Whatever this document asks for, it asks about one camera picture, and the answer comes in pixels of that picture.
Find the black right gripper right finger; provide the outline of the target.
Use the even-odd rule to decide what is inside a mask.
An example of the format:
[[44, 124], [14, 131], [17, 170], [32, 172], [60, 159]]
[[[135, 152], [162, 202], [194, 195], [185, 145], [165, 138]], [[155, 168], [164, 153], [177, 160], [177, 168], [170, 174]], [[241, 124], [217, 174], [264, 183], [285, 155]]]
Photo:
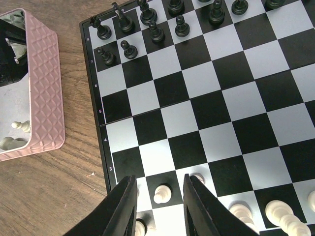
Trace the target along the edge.
[[184, 215], [188, 236], [256, 236], [195, 176], [184, 176]]

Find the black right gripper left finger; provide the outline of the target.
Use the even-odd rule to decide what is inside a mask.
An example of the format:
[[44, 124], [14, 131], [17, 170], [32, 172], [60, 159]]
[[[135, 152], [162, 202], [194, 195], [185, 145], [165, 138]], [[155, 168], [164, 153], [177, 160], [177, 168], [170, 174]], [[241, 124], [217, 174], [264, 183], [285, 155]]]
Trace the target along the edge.
[[133, 236], [137, 209], [135, 175], [124, 177], [66, 236]]

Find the white chess piece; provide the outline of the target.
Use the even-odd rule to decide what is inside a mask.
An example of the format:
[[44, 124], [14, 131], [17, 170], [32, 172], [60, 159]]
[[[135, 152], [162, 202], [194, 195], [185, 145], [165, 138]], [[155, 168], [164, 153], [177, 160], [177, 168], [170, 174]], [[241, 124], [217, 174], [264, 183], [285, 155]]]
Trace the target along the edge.
[[272, 200], [265, 207], [268, 220], [289, 236], [311, 236], [310, 228], [294, 215], [292, 208], [280, 200]]
[[229, 211], [254, 232], [260, 235], [257, 226], [253, 222], [253, 216], [248, 207], [243, 204], [234, 204], [229, 208]]
[[154, 202], [156, 204], [164, 204], [170, 201], [171, 197], [172, 197], [171, 189], [166, 185], [160, 185], [155, 190]]
[[145, 236], [147, 232], [146, 223], [142, 219], [137, 219], [135, 223], [135, 236]]
[[197, 177], [198, 180], [199, 180], [201, 183], [204, 184], [204, 178], [203, 178], [203, 176], [202, 176], [200, 173], [194, 173], [194, 174], [192, 174], [192, 176]]
[[315, 211], [315, 191], [312, 191], [308, 195], [308, 204], [312, 211]]

